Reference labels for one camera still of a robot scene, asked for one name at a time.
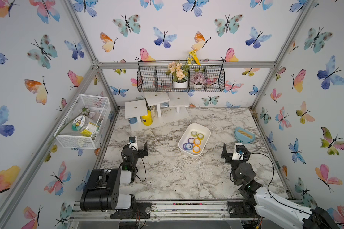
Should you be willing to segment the orange tape roll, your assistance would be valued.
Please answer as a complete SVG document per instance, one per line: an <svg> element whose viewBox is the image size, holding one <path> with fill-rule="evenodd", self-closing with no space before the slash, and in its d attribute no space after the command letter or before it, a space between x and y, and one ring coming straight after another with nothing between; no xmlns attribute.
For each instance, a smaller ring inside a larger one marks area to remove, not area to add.
<svg viewBox="0 0 344 229"><path fill-rule="evenodd" d="M195 139L194 145L195 145L195 146L201 145L201 140L199 140L199 139L196 138L196 139Z"/></svg>
<svg viewBox="0 0 344 229"><path fill-rule="evenodd" d="M195 154L198 154L198 153L200 153L201 148L200 148L199 146L193 146L192 151L193 151Z"/></svg>

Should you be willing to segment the white storage box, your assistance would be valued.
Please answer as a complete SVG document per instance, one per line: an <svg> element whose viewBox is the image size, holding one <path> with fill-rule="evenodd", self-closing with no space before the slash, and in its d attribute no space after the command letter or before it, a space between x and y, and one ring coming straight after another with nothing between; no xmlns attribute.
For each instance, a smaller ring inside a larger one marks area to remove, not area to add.
<svg viewBox="0 0 344 229"><path fill-rule="evenodd" d="M179 150L187 156L197 158L202 155L210 135L211 131L209 128L192 123L188 126L178 143Z"/></svg>

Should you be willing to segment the pale green tape roll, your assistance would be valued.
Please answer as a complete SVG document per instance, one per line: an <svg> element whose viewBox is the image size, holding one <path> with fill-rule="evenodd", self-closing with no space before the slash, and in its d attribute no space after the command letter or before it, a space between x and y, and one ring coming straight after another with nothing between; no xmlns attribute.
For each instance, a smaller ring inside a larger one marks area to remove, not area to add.
<svg viewBox="0 0 344 229"><path fill-rule="evenodd" d="M192 136L192 137L197 137L197 134L198 134L198 133L197 133L196 131L192 131L192 132L191 132L191 136Z"/></svg>

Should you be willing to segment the blue tape roll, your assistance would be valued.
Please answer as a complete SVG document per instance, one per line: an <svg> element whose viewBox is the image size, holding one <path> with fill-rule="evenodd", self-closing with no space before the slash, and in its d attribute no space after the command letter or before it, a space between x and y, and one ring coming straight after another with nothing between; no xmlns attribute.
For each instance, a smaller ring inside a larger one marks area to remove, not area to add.
<svg viewBox="0 0 344 229"><path fill-rule="evenodd" d="M194 146L193 146L192 144L187 143L187 145L186 145L186 150L192 150L193 147L194 147Z"/></svg>

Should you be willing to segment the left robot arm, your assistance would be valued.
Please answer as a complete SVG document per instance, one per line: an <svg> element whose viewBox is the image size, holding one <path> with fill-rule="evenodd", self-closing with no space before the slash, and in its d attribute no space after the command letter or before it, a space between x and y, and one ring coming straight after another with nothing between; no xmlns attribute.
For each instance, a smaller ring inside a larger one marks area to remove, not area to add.
<svg viewBox="0 0 344 229"><path fill-rule="evenodd" d="M122 163L116 169L95 169L91 172L80 199L82 211L139 210L133 194L120 192L120 185L132 184L138 177L137 162L149 155L148 144L138 150L136 143L123 147Z"/></svg>

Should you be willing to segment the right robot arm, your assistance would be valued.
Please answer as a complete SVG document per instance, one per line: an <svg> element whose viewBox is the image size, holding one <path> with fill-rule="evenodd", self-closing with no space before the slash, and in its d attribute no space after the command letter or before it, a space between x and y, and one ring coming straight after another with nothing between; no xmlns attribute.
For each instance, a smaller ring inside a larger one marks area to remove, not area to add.
<svg viewBox="0 0 344 229"><path fill-rule="evenodd" d="M242 143L236 143L229 153L223 145L221 158L231 166L230 180L239 188L244 198L241 210L230 209L238 217L258 215L284 229L338 229L329 213L319 207L311 209L298 205L269 190L255 180L256 173L248 160L252 153Z"/></svg>

